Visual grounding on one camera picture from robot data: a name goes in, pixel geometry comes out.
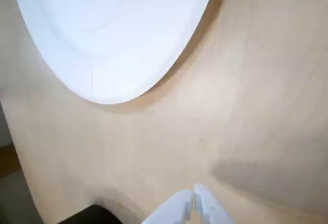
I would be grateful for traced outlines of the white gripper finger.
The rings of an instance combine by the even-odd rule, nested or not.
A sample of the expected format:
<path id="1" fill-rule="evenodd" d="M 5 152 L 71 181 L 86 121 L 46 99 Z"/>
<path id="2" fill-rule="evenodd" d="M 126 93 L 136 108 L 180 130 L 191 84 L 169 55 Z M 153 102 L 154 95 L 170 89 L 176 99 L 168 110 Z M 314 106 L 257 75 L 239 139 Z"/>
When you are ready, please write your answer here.
<path id="1" fill-rule="evenodd" d="M 201 223 L 234 223 L 214 194 L 201 184 L 194 185 L 194 209 L 199 213 Z"/>
<path id="2" fill-rule="evenodd" d="M 191 219 L 193 191 L 181 190 L 174 193 L 150 216 L 145 219 L 149 224 L 185 223 Z"/>

